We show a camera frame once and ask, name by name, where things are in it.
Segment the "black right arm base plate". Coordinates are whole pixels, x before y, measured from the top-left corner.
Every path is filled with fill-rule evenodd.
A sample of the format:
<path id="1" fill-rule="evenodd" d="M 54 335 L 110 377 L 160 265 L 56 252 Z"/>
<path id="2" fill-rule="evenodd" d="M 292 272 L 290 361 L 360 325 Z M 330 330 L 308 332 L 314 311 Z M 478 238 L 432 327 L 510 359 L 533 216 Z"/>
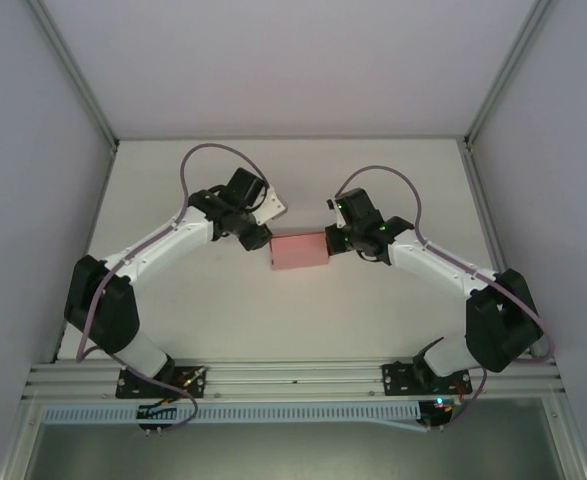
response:
<path id="1" fill-rule="evenodd" d="M 426 366 L 396 361 L 381 366 L 386 396 L 467 396 L 473 392 L 467 370 L 440 377 Z"/>

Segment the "pink paper box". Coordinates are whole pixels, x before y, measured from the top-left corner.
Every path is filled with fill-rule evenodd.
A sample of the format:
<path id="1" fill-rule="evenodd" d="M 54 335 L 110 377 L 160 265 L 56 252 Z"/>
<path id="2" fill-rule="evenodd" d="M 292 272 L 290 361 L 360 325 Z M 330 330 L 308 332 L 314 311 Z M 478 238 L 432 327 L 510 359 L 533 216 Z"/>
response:
<path id="1" fill-rule="evenodd" d="M 324 233 L 275 236 L 270 241 L 271 268 L 291 270 L 327 265 L 329 254 Z"/>

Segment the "aluminium side rail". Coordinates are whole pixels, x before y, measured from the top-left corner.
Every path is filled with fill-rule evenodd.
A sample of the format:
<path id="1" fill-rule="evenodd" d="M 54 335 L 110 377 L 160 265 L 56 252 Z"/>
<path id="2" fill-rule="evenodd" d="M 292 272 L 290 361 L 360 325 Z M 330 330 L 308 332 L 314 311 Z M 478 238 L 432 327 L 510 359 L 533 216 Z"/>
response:
<path id="1" fill-rule="evenodd" d="M 489 252 L 491 265 L 495 271 L 501 273 L 507 269 L 508 265 L 475 155 L 472 148 L 464 140 L 459 142 L 458 147 Z"/>
<path id="2" fill-rule="evenodd" d="M 88 236 L 87 236 L 87 240 L 86 240 L 85 245 L 83 247 L 82 255 L 86 255 L 86 254 L 88 254 L 90 252 L 90 248 L 91 248 L 91 245 L 93 243 L 93 238 L 95 236 L 95 231 L 96 231 L 96 228 L 97 228 L 97 224 L 98 224 L 98 221 L 99 221 L 99 218 L 100 218 L 100 215 L 101 215 L 101 211 L 102 211 L 102 208 L 103 208 L 103 204 L 104 204 L 104 199 L 105 199 L 105 196 L 106 196 L 106 192 L 108 190 L 110 179 L 112 177 L 112 172 L 113 172 L 114 164 L 115 164 L 115 161 L 116 161 L 116 158 L 117 158 L 117 154 L 118 154 L 118 151 L 119 151 L 119 146 L 120 146 L 120 142 L 117 141 L 116 142 L 116 146 L 110 151 L 110 156 L 109 156 L 109 162 L 108 162 L 107 170 L 106 170 L 106 173 L 105 173 L 104 180 L 102 182 L 102 186 L 101 186 L 100 191 L 99 191 L 99 197 L 98 197 L 98 200 L 97 200 L 96 208 L 95 208 L 95 210 L 93 212 L 93 215 L 91 217 L 91 225 L 90 225 L 89 233 L 88 233 Z M 56 339 L 55 348 L 54 348 L 53 353 L 51 355 L 50 364 L 54 364 L 54 363 L 56 363 L 58 361 L 59 351 L 61 349 L 62 342 L 63 342 L 63 339 L 64 339 L 64 335 L 66 333 L 67 327 L 68 327 L 68 322 L 67 322 L 67 320 L 64 320 L 64 322 L 63 322 L 63 324 L 61 326 L 59 335 L 58 335 L 58 337 Z"/>

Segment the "aluminium frame post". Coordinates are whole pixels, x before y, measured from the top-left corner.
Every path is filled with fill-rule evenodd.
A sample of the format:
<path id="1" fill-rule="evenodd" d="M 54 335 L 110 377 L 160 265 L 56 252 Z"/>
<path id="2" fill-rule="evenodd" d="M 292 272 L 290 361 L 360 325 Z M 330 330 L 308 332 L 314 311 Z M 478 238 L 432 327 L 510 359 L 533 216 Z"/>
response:
<path id="1" fill-rule="evenodd" d="M 79 94 L 81 101 L 95 126 L 100 131 L 109 146 L 110 152 L 115 155 L 119 147 L 119 139 L 111 127 L 107 117 L 99 105 L 97 97 L 90 87 L 85 75 L 82 73 L 67 42 L 64 40 L 60 29 L 56 25 L 53 16 L 45 5 L 44 0 L 24 0 L 34 16 L 35 22 L 42 30 L 48 44 L 52 48 L 55 57 L 60 61 L 64 71 L 69 77 L 74 89 Z"/>
<path id="2" fill-rule="evenodd" d="M 485 125 L 499 106 L 508 86 L 514 80 L 518 69 L 524 62 L 529 50 L 534 45 L 558 0 L 534 0 L 512 45 L 500 64 L 477 113 L 466 134 L 464 144 L 471 152 Z"/>

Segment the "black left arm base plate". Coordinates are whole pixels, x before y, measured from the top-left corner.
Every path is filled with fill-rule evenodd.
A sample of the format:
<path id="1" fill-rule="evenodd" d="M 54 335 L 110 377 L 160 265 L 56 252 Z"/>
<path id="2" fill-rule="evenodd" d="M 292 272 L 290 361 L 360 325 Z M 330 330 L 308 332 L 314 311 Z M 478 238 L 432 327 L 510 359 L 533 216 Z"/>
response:
<path id="1" fill-rule="evenodd" d="M 195 399 L 201 399 L 204 397 L 207 373 L 208 369 L 204 366 L 176 366 L 172 371 L 167 372 L 168 377 L 164 383 L 186 390 Z M 115 396 L 118 399 L 155 399 L 157 401 L 183 398 L 183 395 L 148 383 L 128 370 L 120 372 Z"/>

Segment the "black control board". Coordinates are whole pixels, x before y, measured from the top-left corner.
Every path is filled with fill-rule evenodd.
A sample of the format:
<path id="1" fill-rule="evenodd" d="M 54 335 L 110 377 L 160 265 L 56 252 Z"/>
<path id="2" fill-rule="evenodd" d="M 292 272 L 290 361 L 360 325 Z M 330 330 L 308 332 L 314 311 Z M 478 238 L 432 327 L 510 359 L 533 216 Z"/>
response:
<path id="1" fill-rule="evenodd" d="M 428 430 L 443 431 L 451 421 L 455 402 L 441 397 L 430 401 L 420 401 L 420 418 L 417 422 Z"/>
<path id="2" fill-rule="evenodd" d="M 165 403 L 143 404 L 137 408 L 136 423 L 145 436 L 162 434 L 177 420 L 177 408 Z"/>

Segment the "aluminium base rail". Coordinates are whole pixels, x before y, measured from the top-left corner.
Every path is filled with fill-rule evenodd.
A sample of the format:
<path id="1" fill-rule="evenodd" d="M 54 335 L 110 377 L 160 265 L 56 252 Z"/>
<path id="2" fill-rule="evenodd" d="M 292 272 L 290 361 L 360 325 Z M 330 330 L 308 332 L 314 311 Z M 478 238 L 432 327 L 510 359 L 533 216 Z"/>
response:
<path id="1" fill-rule="evenodd" d="M 205 402 L 378 401 L 386 398 L 381 366 L 384 359 L 349 361 L 213 362 L 207 361 Z M 34 402 L 98 402 L 116 400 L 124 370 L 112 361 L 83 364 L 61 361 L 31 368 L 21 399 Z M 565 392 L 553 361 L 513 364 L 490 373 L 482 383 L 479 370 L 469 372 L 482 399 L 545 398 Z"/>

